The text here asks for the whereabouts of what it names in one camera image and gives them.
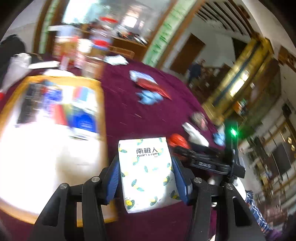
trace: bolt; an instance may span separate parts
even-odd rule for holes
[[[98,182],[99,180],[100,180],[99,177],[93,177],[93,178],[91,179],[91,181],[92,181],[93,183],[96,183],[96,182]]]
[[[62,183],[59,187],[60,187],[60,189],[66,189],[68,187],[68,184]]]
[[[200,177],[196,177],[193,179],[195,183],[202,183],[202,179]]]
[[[226,187],[227,187],[227,189],[229,189],[229,190],[233,190],[233,188],[234,188],[234,186],[233,186],[232,184],[230,184],[230,183],[227,183],[227,184],[226,184]]]

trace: brown door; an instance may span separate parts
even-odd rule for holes
[[[205,44],[202,41],[191,34],[184,47],[172,63],[170,70],[179,74],[185,74],[186,70],[190,64],[192,64],[204,45]]]

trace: person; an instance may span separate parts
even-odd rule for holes
[[[205,60],[202,59],[199,63],[192,64],[188,70],[189,70],[189,79],[188,79],[188,86],[190,86],[193,78],[198,78],[201,76],[203,64],[205,63]]]

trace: purple tablecloth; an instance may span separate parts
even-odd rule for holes
[[[143,89],[130,79],[130,70],[150,75],[167,91],[172,100],[165,98],[152,106],[138,103],[139,97],[135,93]],[[81,74],[76,68],[70,71],[75,75]],[[199,102],[179,79],[133,60],[129,60],[126,66],[106,64],[101,82],[104,90],[109,161],[116,154],[118,141],[121,139],[169,137],[173,133],[187,139],[188,135],[181,125],[190,122],[192,113],[204,113]],[[0,111],[19,83],[20,81],[11,87],[0,102]],[[198,130],[209,141],[210,146],[217,147],[212,139],[212,133],[216,129],[209,119],[208,128],[206,132]],[[209,177],[205,171],[200,171],[198,176],[204,179]],[[110,240],[173,241],[185,238],[192,207],[180,202],[149,212],[127,214],[121,199],[118,211],[119,220],[106,224]],[[215,233],[215,222],[216,212],[213,211],[210,235]]]

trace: green light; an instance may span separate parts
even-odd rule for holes
[[[236,137],[236,135],[237,135],[237,132],[235,131],[235,129],[231,129],[231,134],[234,136],[234,137]]]

